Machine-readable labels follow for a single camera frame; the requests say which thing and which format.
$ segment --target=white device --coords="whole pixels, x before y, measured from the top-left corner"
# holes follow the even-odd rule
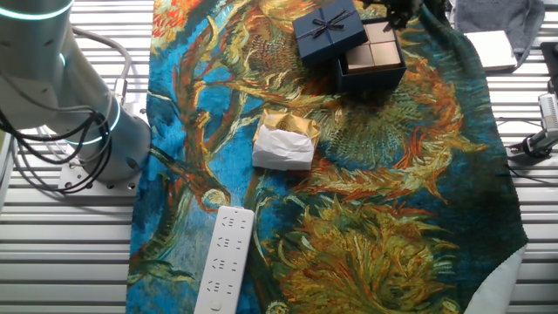
[[[236,313],[253,224],[251,210],[219,208],[194,314]]]
[[[507,148],[507,156],[526,154],[529,157],[544,158],[550,155],[552,146],[558,143],[558,103],[554,93],[539,96],[542,130],[527,136],[521,143]]]

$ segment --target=aluminum rail table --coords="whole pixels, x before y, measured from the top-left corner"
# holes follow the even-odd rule
[[[125,109],[143,117],[152,10],[153,1],[78,0],[71,14],[77,27],[106,35],[130,51],[133,68]],[[550,1],[527,62],[514,74],[488,78],[499,122],[540,121],[537,97],[546,91],[548,81],[539,50],[544,41],[558,42],[558,7]],[[78,44],[112,86],[123,58],[86,38],[78,38]],[[519,121],[499,126],[505,144],[539,130]],[[45,146],[35,148],[48,152]],[[30,160],[47,182],[58,184],[59,167],[32,156]],[[558,154],[517,171],[550,184],[514,179],[530,241],[508,313],[558,313]],[[57,201],[14,172],[0,214],[0,313],[124,313],[133,201],[131,197]]]

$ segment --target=sunflower painting pattern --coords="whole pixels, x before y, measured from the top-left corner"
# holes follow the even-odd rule
[[[326,3],[156,1],[128,313],[194,312],[221,205],[255,211],[237,313],[463,313],[527,242],[468,41],[423,7],[397,89],[335,94],[291,24]],[[264,108],[320,124],[311,171],[251,166]]]

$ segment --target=wrapped package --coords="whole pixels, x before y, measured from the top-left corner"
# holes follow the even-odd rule
[[[320,136],[312,119],[265,109],[255,131],[252,165],[275,170],[310,170]]]

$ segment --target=white power strip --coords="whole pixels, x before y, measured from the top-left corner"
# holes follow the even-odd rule
[[[254,212],[221,206],[194,314],[235,314],[252,236]]]

